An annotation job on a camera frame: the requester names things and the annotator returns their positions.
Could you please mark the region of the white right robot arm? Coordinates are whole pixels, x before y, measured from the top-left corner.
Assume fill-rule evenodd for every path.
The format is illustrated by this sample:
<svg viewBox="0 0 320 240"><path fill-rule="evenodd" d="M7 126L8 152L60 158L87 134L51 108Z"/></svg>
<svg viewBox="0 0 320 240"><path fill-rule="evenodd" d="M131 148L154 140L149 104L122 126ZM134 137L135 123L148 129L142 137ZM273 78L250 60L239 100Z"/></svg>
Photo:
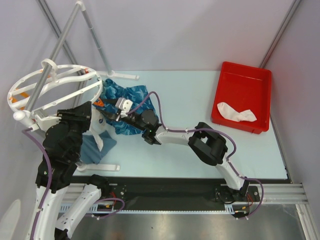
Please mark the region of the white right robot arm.
<svg viewBox="0 0 320 240"><path fill-rule="evenodd" d="M215 167L224 178L232 202L242 201L249 194L249 181L242 176L230 162L230 157L236 152L234 141L233 151L228 154L227 135L214 130L204 122L199 122L194 129L170 129L160 123L152 109L141 113L132 110L133 102L120 97L116 99L102 98L98 106L110 104L117 108L116 113L106 110L100 112L108 120L124 122L141 131L142 138L150 145L176 144L188 146L205 164Z"/></svg>

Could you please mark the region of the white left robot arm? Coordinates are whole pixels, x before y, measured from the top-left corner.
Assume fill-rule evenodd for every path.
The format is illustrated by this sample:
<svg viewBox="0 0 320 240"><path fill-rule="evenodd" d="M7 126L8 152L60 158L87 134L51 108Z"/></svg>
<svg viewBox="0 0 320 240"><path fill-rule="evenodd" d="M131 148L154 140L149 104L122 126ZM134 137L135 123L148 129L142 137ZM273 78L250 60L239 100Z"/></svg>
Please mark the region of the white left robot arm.
<svg viewBox="0 0 320 240"><path fill-rule="evenodd" d="M90 207L110 195L108 179L94 174L72 207L58 216L80 161L83 134L91 125L92 103L60 109L57 116L58 123L46 131L43 143L38 144L43 157L35 180L36 204L28 240L69 240Z"/></svg>

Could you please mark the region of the white round clip hanger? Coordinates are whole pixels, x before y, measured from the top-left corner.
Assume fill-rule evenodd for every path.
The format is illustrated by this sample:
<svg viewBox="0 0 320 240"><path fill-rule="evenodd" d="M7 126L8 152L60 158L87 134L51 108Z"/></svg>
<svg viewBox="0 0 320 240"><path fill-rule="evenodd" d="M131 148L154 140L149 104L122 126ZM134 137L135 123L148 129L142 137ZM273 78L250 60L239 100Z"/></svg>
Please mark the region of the white round clip hanger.
<svg viewBox="0 0 320 240"><path fill-rule="evenodd" d="M44 86L39 94L39 97L42 97L44 94L48 93L52 89L56 89L58 87L65 87L67 84L73 83L84 83L87 82L86 86L80 88L79 90L73 90L71 93L49 102L47 104L41 104L39 106L40 109L47 110L51 107L54 107L60 103L68 101L74 97L79 95L83 95L90 90L95 90L94 93L91 94L91 102L94 103L101 95L103 90L103 80L100 74L87 66L77 65L77 64L61 64L56 65L53 61L46 58L41 62L41 66L44 67L46 63L51 63L52 69L48 73L47 78L44 82ZM88 69L90 73L83 74L83 70ZM25 107L35 89L37 83L35 82L36 77L39 77L44 72L44 69L41 68L39 70L33 71L24 77L20 78L13 86L10 88L7 94L7 103L12 111L20 111L15 108L15 105L9 103L9 97L13 97L20 93L27 93L29 97L24 100L22 103L25 104Z"/></svg>

